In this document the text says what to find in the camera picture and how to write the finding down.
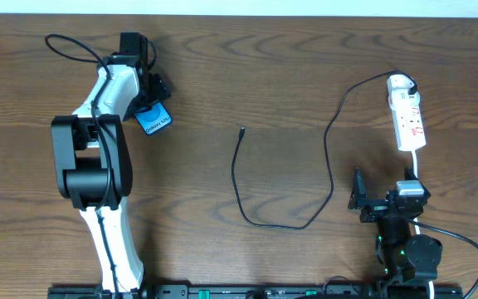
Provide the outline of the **blue screen smartphone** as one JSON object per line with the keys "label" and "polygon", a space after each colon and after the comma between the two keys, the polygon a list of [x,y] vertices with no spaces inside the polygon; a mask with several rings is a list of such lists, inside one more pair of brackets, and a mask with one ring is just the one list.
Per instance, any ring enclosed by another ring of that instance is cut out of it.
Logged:
{"label": "blue screen smartphone", "polygon": [[153,105],[147,110],[136,112],[135,118],[146,135],[154,135],[173,123],[172,116],[162,103]]}

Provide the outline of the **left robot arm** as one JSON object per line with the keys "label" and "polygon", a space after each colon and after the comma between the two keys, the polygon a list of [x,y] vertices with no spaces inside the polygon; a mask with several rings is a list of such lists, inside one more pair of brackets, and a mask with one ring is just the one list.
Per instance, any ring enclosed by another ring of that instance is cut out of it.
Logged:
{"label": "left robot arm", "polygon": [[146,135],[173,122],[163,101],[171,91],[151,70],[151,40],[123,32],[119,50],[94,55],[97,81],[83,104],[51,123],[57,188],[90,230],[102,281],[96,287],[51,287],[50,298],[145,298],[145,269],[128,215],[133,169],[122,124],[137,120]]}

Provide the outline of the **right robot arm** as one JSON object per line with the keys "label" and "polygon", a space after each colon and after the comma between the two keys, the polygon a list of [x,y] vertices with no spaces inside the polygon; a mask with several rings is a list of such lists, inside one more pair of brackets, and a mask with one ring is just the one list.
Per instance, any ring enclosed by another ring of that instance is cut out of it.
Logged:
{"label": "right robot arm", "polygon": [[385,266],[385,278],[375,283],[381,298],[428,298],[429,284],[437,279],[441,242],[425,234],[413,234],[410,223],[423,213],[431,194],[409,168],[384,199],[369,199],[363,175],[354,171],[349,209],[360,212],[362,223],[376,223],[376,248]]}

